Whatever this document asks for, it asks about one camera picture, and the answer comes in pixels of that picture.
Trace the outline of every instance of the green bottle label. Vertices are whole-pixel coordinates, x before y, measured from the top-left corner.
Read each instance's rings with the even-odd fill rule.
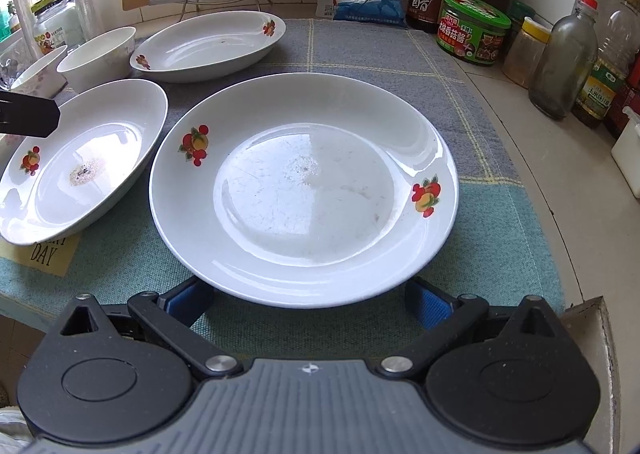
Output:
[[[576,101],[595,119],[602,120],[624,81],[624,74],[608,68],[604,61],[598,58]]]

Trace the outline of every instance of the glass jar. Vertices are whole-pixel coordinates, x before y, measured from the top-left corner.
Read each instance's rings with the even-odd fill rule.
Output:
[[[561,18],[529,84],[529,100],[547,116],[562,119],[569,114],[598,55],[593,29],[598,3],[581,0],[573,15]]]
[[[549,42],[550,34],[551,29],[538,24],[530,17],[524,18],[520,32],[502,65],[502,72],[511,82],[524,88],[529,87],[540,56],[545,50],[546,43]]]
[[[36,15],[33,38],[43,55],[60,46],[71,51],[84,44],[74,0],[41,0],[31,11]]]

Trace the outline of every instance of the green lidded jar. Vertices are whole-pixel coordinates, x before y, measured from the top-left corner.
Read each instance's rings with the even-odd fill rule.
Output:
[[[510,27],[507,15],[482,0],[444,0],[438,45],[467,62],[490,66]]]

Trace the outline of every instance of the plate rim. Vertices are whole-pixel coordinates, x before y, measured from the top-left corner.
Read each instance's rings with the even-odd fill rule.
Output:
[[[178,127],[178,125],[180,124],[180,122],[187,117],[191,111],[193,111],[194,109],[196,109],[197,107],[199,107],[201,104],[205,103],[206,101],[209,101],[211,98],[213,98],[214,96],[221,94],[224,91],[227,91],[228,89],[234,88],[234,87],[239,87],[243,84],[247,84],[248,82],[255,82],[256,80],[264,80],[264,79],[270,79],[270,78],[274,78],[277,76],[283,76],[283,75],[289,75],[289,74],[304,74],[304,75],[319,75],[319,76],[331,76],[334,78],[339,78],[341,80],[345,80],[345,81],[349,81],[349,82],[358,82],[361,84],[366,84],[370,87],[375,87],[379,90],[382,90],[384,93],[386,94],[392,94],[393,96],[395,96],[396,98],[398,98],[398,100],[402,101],[403,103],[407,104],[407,106],[409,106],[411,109],[413,109],[416,113],[418,113],[420,116],[422,116],[426,122],[428,123],[428,125],[430,126],[430,128],[433,130],[436,138],[440,141],[440,143],[442,144],[442,147],[444,148],[444,151],[446,153],[446,156],[448,158],[448,163],[450,163],[451,167],[452,167],[452,178],[454,180],[454,206],[453,206],[453,211],[450,217],[450,220],[447,223],[447,228],[444,231],[444,237],[441,241],[441,243],[434,248],[433,252],[429,255],[429,257],[424,261],[420,261],[420,265],[418,265],[416,268],[412,268],[411,270],[411,274],[406,277],[404,280],[400,280],[400,281],[395,281],[392,285],[388,285],[379,289],[374,289],[371,291],[367,291],[365,296],[362,296],[362,294],[358,295],[358,296],[351,296],[348,298],[345,298],[343,301],[335,303],[291,303],[291,302],[277,302],[277,301],[271,301],[271,300],[265,300],[263,298],[254,296],[254,295],[247,295],[247,294],[242,294],[237,290],[233,290],[233,289],[229,289],[227,286],[224,286],[222,284],[220,284],[219,282],[216,282],[215,280],[211,279],[208,275],[205,275],[203,272],[201,272],[199,269],[197,269],[196,267],[193,267],[191,264],[188,264],[188,262],[186,260],[183,259],[183,257],[181,256],[181,254],[175,249],[175,247],[172,245],[172,243],[168,240],[167,236],[165,235],[164,231],[162,230],[159,222],[158,222],[158,215],[156,213],[156,208],[154,206],[154,202],[153,202],[153,192],[152,192],[152,186],[153,186],[153,178],[154,178],[154,174],[155,174],[155,170],[156,170],[156,166],[158,163],[158,158],[159,155],[162,151],[162,148],[164,148],[164,145],[169,145],[169,137],[170,135],[172,135],[172,132],[175,130],[176,127]],[[158,152],[156,153],[156,156],[154,157],[154,161],[151,165],[151,172],[149,174],[149,188],[148,188],[148,194],[149,194],[149,208],[151,209],[151,216],[153,218],[154,221],[154,225],[156,226],[156,230],[158,231],[158,234],[160,235],[160,238],[162,239],[162,241],[164,242],[164,244],[166,245],[166,247],[171,251],[172,255],[178,260],[178,262],[180,262],[180,264],[182,264],[188,271],[190,271],[193,275],[196,275],[198,278],[200,278],[201,280],[203,280],[204,282],[208,283],[209,285],[212,285],[213,287],[219,289],[220,291],[223,291],[224,293],[227,293],[229,295],[232,295],[234,297],[238,297],[242,300],[246,300],[249,302],[254,302],[254,303],[258,303],[264,306],[270,306],[270,307],[280,307],[280,308],[287,308],[287,309],[322,309],[322,308],[330,308],[330,307],[340,307],[340,306],[346,306],[349,304],[353,304],[356,302],[360,302],[360,301],[364,301],[364,300],[368,300],[371,299],[373,297],[379,296],[380,294],[386,293],[387,291],[391,291],[392,289],[398,287],[400,284],[402,284],[403,282],[406,282],[407,280],[409,280],[411,277],[413,277],[414,275],[416,275],[418,272],[420,272],[420,270],[422,268],[424,268],[427,264],[429,264],[431,262],[431,260],[433,260],[433,258],[440,252],[440,250],[442,249],[442,247],[444,246],[444,244],[447,242],[447,240],[449,239],[449,236],[451,234],[451,231],[453,230],[453,226],[456,222],[456,218],[458,217],[458,207],[460,205],[460,176],[458,174],[458,167],[456,166],[456,162],[453,158],[453,154],[451,153],[449,146],[447,145],[446,141],[444,140],[444,138],[442,137],[442,135],[440,134],[440,132],[435,128],[435,126],[433,125],[433,123],[424,115],[422,114],[419,110],[417,110],[413,105],[411,105],[409,102],[407,102],[406,100],[403,100],[402,98],[400,98],[398,95],[382,88],[379,87],[377,85],[374,84],[369,84],[369,82],[364,82],[363,80],[358,80],[356,78],[350,78],[348,76],[341,76],[340,74],[332,74],[329,72],[306,72],[306,71],[300,71],[300,72],[281,72],[281,73],[277,73],[277,74],[266,74],[264,76],[258,76],[256,78],[251,78],[249,80],[244,80],[242,82],[238,82],[237,84],[234,85],[230,85],[229,87],[225,87],[222,88],[221,90],[215,92],[214,94],[211,94],[210,96],[208,96],[207,98],[204,98],[203,100],[199,101],[196,105],[194,105],[190,110],[188,110],[185,114],[183,114],[180,119],[178,121],[175,122],[174,126],[171,127],[171,129],[169,130],[169,132],[167,133],[167,135],[164,137],[164,139],[162,140],[162,143],[160,144],[160,147],[158,148]]]
[[[206,18],[206,17],[209,17],[209,16],[237,14],[239,12],[243,13],[243,14],[244,13],[251,13],[251,14],[270,15],[273,19],[277,19],[278,21],[280,21],[280,23],[282,24],[282,29],[278,30],[278,33],[274,34],[273,37],[270,37],[270,43],[267,44],[265,47],[260,48],[260,49],[255,50],[255,51],[252,51],[251,53],[247,53],[246,55],[234,56],[233,58],[228,58],[226,60],[221,60],[220,62],[210,62],[209,64],[201,64],[199,66],[190,66],[188,68],[179,68],[179,69],[145,69],[139,63],[136,62],[136,56],[137,56],[136,53],[141,53],[142,54],[143,51],[141,49],[145,46],[145,44],[148,43],[148,42],[151,42],[154,38],[158,37],[159,35],[161,35],[165,31],[169,31],[172,28],[175,28],[176,26],[179,26],[181,24],[187,24],[190,21],[203,19],[203,18]],[[274,15],[274,14],[271,14],[271,13],[267,13],[265,11],[254,11],[254,10],[216,11],[216,12],[213,12],[213,13],[207,13],[206,15],[198,15],[196,17],[191,17],[191,18],[183,20],[181,22],[177,22],[175,24],[171,24],[170,26],[167,26],[164,29],[160,30],[158,33],[156,33],[154,35],[151,35],[148,39],[146,39],[137,48],[134,49],[133,53],[129,57],[129,65],[131,66],[132,69],[135,69],[136,71],[143,72],[145,74],[160,75],[160,74],[166,74],[168,72],[196,71],[196,70],[199,70],[199,69],[209,68],[210,66],[218,66],[218,65],[221,65],[221,64],[228,64],[229,62],[233,62],[235,60],[238,60],[239,58],[245,58],[246,56],[254,55],[257,52],[264,51],[267,48],[271,48],[276,42],[278,42],[278,40],[280,40],[284,36],[286,30],[287,30],[287,23],[283,19],[281,19],[277,15]]]
[[[150,80],[144,80],[143,78],[124,78],[123,80],[116,80],[114,82],[107,82],[106,84],[98,85],[97,87],[94,87],[94,88],[91,88],[91,89],[86,90],[84,92],[81,92],[77,96],[74,96],[73,98],[70,98],[69,100],[65,101],[65,103],[60,105],[58,108],[60,110],[62,110],[63,108],[65,108],[65,105],[68,105],[71,101],[74,101],[76,98],[80,98],[83,94],[87,94],[88,92],[90,92],[92,90],[95,90],[95,89],[98,89],[98,88],[101,88],[101,87],[106,87],[106,86],[111,85],[111,84],[117,84],[118,82],[125,82],[125,81],[130,82],[132,80],[136,81],[136,82],[147,82],[149,84],[153,84],[153,86],[155,86],[158,89],[160,89],[160,91],[162,92],[162,95],[164,97],[164,116],[162,118],[162,124],[160,126],[160,130],[156,134],[153,142],[151,143],[151,145],[149,145],[149,148],[146,150],[144,155],[139,156],[138,160],[136,161],[136,164],[131,169],[131,172],[129,172],[129,174],[127,174],[127,176],[120,182],[120,184],[108,196],[106,196],[102,201],[100,201],[97,205],[93,206],[89,211],[87,211],[83,215],[80,215],[79,217],[76,217],[71,222],[69,222],[69,224],[67,224],[64,228],[62,228],[59,231],[56,231],[55,233],[51,234],[49,237],[44,238],[42,241],[28,241],[28,242],[24,242],[24,243],[18,243],[16,241],[11,241],[11,240],[9,240],[7,238],[7,236],[5,236],[4,231],[2,229],[3,225],[0,225],[0,236],[5,241],[7,241],[10,244],[14,244],[15,246],[33,246],[36,243],[42,243],[44,241],[51,241],[53,239],[58,238],[60,235],[63,235],[64,233],[69,231],[70,228],[73,228],[76,224],[78,224],[78,222],[88,218],[91,214],[93,214],[96,210],[98,210],[98,208],[103,206],[108,201],[108,199],[111,198],[111,196],[115,192],[117,192],[117,190],[119,190],[119,188],[121,188],[124,185],[124,183],[126,183],[130,179],[131,176],[133,176],[133,174],[138,170],[138,168],[142,165],[142,163],[145,161],[145,159],[147,159],[149,157],[149,154],[154,150],[154,148],[156,147],[156,144],[158,143],[158,138],[162,134],[162,129],[164,128],[164,124],[166,122],[166,117],[167,117],[168,111],[169,111],[169,100],[167,98],[167,95],[166,95],[164,89],[162,87],[160,87],[158,84],[156,84],[154,82],[151,82]],[[33,136],[25,137],[24,140],[22,140],[22,142],[20,142],[20,145],[18,145],[17,149],[14,151],[14,154],[11,156],[11,159],[9,160],[9,163],[7,164],[6,168],[2,172],[2,176],[0,176],[0,182],[1,182],[2,178],[4,177],[4,174],[7,172],[7,170],[9,170],[9,167],[11,166],[12,162],[14,161],[16,155],[21,153],[20,152],[20,148],[22,147],[22,145],[24,145],[27,141],[30,141],[32,139],[46,140],[46,138],[36,138],[36,137],[33,137]]]

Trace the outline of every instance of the white plastic container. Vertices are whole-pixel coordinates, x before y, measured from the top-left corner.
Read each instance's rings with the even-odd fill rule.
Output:
[[[611,155],[634,196],[640,198],[640,116],[629,106],[623,108],[622,112],[629,117],[629,121],[613,145]]]

